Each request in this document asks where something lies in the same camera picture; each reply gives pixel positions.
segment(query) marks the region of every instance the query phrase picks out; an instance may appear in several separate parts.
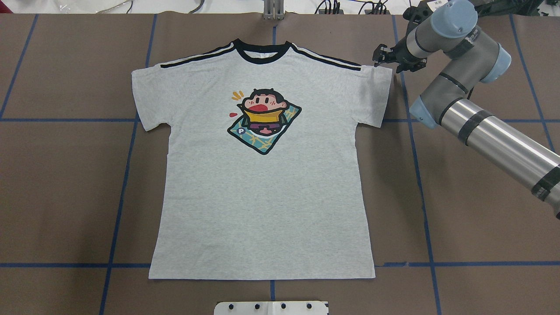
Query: white bracket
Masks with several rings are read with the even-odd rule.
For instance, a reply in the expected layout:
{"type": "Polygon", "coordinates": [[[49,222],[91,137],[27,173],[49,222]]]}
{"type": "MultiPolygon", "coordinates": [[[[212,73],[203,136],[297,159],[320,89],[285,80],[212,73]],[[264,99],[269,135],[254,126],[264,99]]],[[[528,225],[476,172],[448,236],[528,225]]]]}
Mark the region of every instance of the white bracket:
{"type": "Polygon", "coordinates": [[[328,315],[322,301],[221,302],[214,315],[328,315]]]}
{"type": "Polygon", "coordinates": [[[264,19],[284,19],[284,0],[264,0],[264,19]]]}

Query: black collar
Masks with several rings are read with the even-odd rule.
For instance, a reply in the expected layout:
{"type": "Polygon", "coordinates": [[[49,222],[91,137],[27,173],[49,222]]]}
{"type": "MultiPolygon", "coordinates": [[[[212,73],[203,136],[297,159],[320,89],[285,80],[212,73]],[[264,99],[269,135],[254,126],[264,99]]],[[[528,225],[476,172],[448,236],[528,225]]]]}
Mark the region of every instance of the black collar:
{"type": "Polygon", "coordinates": [[[265,64],[265,63],[274,62],[280,59],[280,57],[282,57],[292,46],[292,44],[289,42],[285,42],[284,44],[281,45],[267,45],[267,46],[251,45],[242,42],[239,38],[234,40],[233,44],[235,49],[237,49],[237,52],[243,59],[245,59],[250,63],[256,63],[256,64],[265,64]],[[267,58],[253,58],[247,55],[245,51],[256,52],[256,53],[276,53],[276,54],[267,58]]]}

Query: blue joint cover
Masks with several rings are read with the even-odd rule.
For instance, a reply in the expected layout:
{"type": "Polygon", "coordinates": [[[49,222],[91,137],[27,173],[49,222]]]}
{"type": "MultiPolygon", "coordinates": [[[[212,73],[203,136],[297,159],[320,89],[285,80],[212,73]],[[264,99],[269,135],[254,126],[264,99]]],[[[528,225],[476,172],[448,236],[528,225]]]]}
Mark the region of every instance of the blue joint cover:
{"type": "Polygon", "coordinates": [[[478,22],[474,5],[467,0],[451,0],[430,18],[433,30],[445,38],[467,36],[478,22]]]}
{"type": "Polygon", "coordinates": [[[498,59],[496,59],[496,63],[492,67],[492,70],[484,77],[481,82],[482,83],[490,83],[495,81],[499,78],[506,70],[510,67],[511,64],[511,56],[508,52],[498,43],[500,46],[500,52],[498,53],[498,59]]]}
{"type": "Polygon", "coordinates": [[[424,105],[422,98],[420,96],[414,101],[410,109],[408,110],[412,116],[414,116],[419,122],[423,123],[430,129],[434,129],[437,126],[435,120],[433,120],[432,115],[428,112],[428,109],[424,105]]]}

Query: cartoon character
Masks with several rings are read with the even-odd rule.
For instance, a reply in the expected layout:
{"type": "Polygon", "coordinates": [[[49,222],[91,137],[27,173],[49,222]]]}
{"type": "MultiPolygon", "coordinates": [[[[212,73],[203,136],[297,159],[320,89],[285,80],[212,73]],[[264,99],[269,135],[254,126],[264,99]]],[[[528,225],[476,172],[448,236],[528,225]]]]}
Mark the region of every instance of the cartoon character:
{"type": "Polygon", "coordinates": [[[243,112],[241,125],[259,135],[273,135],[287,124],[283,113],[288,102],[274,89],[255,89],[237,106],[243,112]]]}
{"type": "MultiPolygon", "coordinates": [[[[241,99],[238,94],[235,96],[232,99],[241,99]]],[[[301,112],[299,106],[287,101],[274,89],[254,89],[237,107],[243,114],[228,133],[263,155],[270,152],[301,112]]]]}

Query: brown table surface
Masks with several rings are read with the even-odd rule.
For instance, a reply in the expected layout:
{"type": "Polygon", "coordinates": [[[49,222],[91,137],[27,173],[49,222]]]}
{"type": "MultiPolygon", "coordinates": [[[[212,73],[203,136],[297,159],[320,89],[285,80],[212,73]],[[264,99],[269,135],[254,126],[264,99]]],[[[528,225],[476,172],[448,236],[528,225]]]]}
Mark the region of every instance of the brown table surface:
{"type": "MultiPolygon", "coordinates": [[[[217,302],[324,300],[330,314],[560,314],[550,207],[407,106],[448,59],[394,75],[356,146],[373,280],[149,280],[170,127],[145,132],[130,72],[240,38],[372,64],[400,16],[0,15],[0,313],[212,314],[217,302]]],[[[479,25],[510,69],[472,100],[560,148],[560,18],[479,25]]]]}

